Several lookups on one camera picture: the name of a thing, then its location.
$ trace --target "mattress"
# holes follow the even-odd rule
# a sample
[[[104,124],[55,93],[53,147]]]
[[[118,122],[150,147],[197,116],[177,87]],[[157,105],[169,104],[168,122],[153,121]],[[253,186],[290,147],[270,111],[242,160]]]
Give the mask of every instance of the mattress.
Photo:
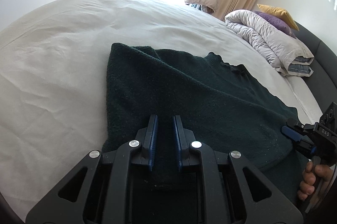
[[[107,138],[111,44],[221,55],[244,64],[303,123],[321,110],[304,81],[280,76],[225,23],[163,0],[58,0],[0,32],[0,192],[28,211]]]

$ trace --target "yellow pillow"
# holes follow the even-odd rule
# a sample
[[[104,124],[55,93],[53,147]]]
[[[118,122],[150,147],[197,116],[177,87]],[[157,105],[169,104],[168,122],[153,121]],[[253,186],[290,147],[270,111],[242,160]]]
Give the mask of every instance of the yellow pillow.
[[[289,12],[280,7],[257,5],[258,8],[264,13],[273,15],[282,21],[284,21],[290,28],[299,31],[297,24],[294,19],[290,16]]]

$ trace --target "metal screw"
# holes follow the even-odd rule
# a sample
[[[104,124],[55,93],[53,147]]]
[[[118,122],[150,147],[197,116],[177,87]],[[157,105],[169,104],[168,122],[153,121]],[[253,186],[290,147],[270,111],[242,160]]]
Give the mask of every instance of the metal screw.
[[[238,151],[233,151],[230,153],[230,155],[233,157],[233,158],[240,158],[241,157],[241,153],[238,152]]]
[[[98,156],[99,156],[99,151],[97,150],[91,151],[89,154],[89,157],[91,158],[97,158]]]
[[[201,142],[200,141],[194,141],[191,143],[191,146],[194,148],[200,148],[201,147]]]
[[[129,142],[129,145],[130,145],[131,147],[137,147],[137,146],[139,145],[139,141],[137,141],[137,140],[132,140],[132,141]]]

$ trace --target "triangular cutout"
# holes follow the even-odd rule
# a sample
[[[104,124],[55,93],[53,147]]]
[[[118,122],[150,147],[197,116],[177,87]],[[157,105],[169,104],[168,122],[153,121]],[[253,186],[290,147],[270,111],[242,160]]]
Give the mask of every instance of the triangular cutout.
[[[58,196],[70,202],[76,202],[87,171],[87,167],[83,167],[79,170],[79,172],[58,192]]]
[[[254,175],[247,167],[243,168],[243,173],[248,183],[248,187],[255,202],[272,196],[272,192]]]

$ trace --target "human hand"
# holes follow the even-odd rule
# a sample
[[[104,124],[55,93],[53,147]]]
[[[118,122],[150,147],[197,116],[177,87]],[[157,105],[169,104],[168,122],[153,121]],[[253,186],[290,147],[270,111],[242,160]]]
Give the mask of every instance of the human hand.
[[[297,192],[297,196],[300,200],[304,201],[308,196],[310,196],[314,191],[315,187],[313,186],[316,181],[316,176],[312,172],[313,163],[309,161],[305,170],[303,171],[303,180],[300,183],[300,189]],[[315,173],[317,176],[323,179],[323,185],[319,194],[323,194],[325,189],[328,187],[329,182],[333,176],[333,170],[330,169],[328,165],[317,165],[315,167]]]

